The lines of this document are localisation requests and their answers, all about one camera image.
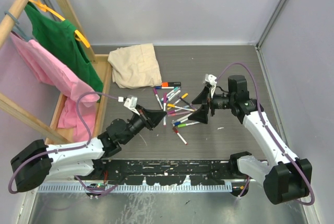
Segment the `magenta end rainbow pen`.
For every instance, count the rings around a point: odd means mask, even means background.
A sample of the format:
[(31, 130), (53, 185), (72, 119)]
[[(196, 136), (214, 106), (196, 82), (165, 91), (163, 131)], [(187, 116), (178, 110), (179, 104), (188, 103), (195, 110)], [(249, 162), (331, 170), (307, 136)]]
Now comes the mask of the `magenta end rainbow pen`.
[(163, 117), (163, 126), (166, 126), (166, 101), (167, 101), (167, 93), (163, 94), (163, 110), (164, 110), (164, 117)]

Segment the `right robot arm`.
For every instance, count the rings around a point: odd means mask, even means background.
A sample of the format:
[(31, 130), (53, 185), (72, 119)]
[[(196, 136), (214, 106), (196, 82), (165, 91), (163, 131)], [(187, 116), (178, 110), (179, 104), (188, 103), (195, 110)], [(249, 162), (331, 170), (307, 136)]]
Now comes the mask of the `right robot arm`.
[(232, 154), (228, 162), (231, 177), (241, 179), (245, 175), (254, 179), (274, 205), (311, 196), (311, 163), (300, 159), (283, 142), (264, 108), (257, 99), (249, 97), (246, 78), (229, 76), (228, 91), (220, 95), (215, 92), (216, 79), (214, 75), (205, 75), (204, 88), (192, 101), (200, 107), (189, 119), (207, 124), (208, 116), (213, 116), (216, 110), (230, 110), (255, 138), (267, 160), (263, 163), (248, 151)]

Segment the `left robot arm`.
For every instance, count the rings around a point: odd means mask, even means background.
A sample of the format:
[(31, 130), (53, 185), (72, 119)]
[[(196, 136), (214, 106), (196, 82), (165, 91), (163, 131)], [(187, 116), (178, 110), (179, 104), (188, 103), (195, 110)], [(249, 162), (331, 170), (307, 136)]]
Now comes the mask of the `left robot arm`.
[(72, 176), (101, 179), (104, 166), (97, 160), (117, 154), (141, 130), (153, 130), (166, 116), (162, 110), (148, 110), (139, 105), (136, 109), (131, 119), (113, 120), (105, 132), (86, 142), (63, 145), (47, 145), (42, 139), (31, 142), (10, 161), (13, 176), (9, 192), (27, 192), (47, 180)]

